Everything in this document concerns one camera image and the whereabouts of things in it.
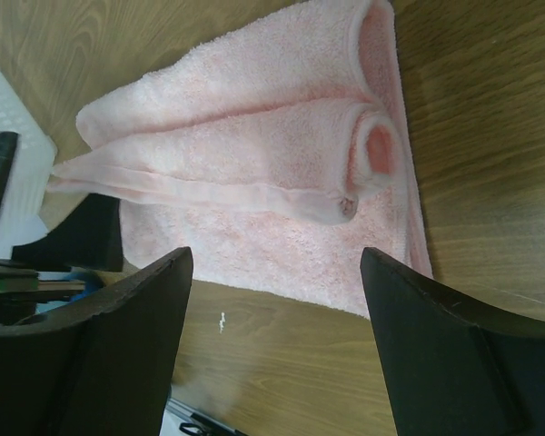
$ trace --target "pink towel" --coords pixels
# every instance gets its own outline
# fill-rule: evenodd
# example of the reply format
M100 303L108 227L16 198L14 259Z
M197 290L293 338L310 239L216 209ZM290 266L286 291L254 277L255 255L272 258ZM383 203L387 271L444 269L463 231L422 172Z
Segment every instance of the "pink towel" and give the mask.
M319 99L117 139L58 165L52 188L340 224L389 185L392 148L400 144L380 107Z
M348 117L355 107L363 109ZM397 133L381 112L391 117ZM265 122L275 117L276 132ZM364 126L367 136L360 139ZM95 150L57 168L62 180L53 188L127 199L124 250L136 266L190 245L196 279L363 316L368 316L359 274L363 247L376 246L431 275L393 11L385 0L312 0L288 7L87 105L77 128ZM339 132L346 136L338 138ZM288 154L273 153L276 138ZM216 161L210 164L207 153L222 159L218 144L239 152L218 161L223 173L214 170ZM173 160L161 161L156 152ZM322 162L309 166L313 155ZM89 168L95 161L109 173ZM236 182L250 201L228 190L242 169ZM382 186L383 173L391 177L389 187L370 195ZM355 183L360 175L362 183ZM266 188L255 189L259 183ZM197 207L182 207L194 201Z

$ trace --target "wood grain surface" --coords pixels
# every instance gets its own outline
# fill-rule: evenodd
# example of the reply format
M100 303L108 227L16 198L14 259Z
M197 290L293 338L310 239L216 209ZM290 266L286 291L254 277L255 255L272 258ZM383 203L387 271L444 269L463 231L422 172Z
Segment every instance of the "wood grain surface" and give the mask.
M0 0L0 68L64 160L84 104L290 3ZM436 277L545 319L545 0L393 3ZM269 294L196 282L174 381L252 436L395 434L371 325Z

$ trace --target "wooden table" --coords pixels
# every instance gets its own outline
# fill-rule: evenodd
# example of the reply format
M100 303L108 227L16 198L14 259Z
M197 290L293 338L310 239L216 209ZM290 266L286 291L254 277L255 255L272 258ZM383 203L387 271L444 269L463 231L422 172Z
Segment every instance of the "wooden table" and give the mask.
M64 160L84 104L290 3L0 0L0 67ZM436 276L545 319L545 0L394 3ZM346 313L196 283L176 366L177 398L253 436L395 433L371 326Z

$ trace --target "small white debris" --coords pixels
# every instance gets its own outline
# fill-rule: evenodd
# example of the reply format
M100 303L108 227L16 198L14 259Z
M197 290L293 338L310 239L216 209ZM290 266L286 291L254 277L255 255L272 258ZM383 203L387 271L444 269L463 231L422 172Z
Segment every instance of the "small white debris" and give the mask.
M220 326L220 334L222 334L222 332L224 331L224 323L225 322L226 322L226 316L224 315L224 312L222 312L220 322L218 323L218 325Z

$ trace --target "white plastic crate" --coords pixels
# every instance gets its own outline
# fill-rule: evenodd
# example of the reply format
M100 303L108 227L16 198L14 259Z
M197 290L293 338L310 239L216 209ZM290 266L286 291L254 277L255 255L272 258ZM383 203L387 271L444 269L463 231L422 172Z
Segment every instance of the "white plastic crate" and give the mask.
M18 151L0 212L0 244L38 214L56 147L0 73L0 132L20 134Z

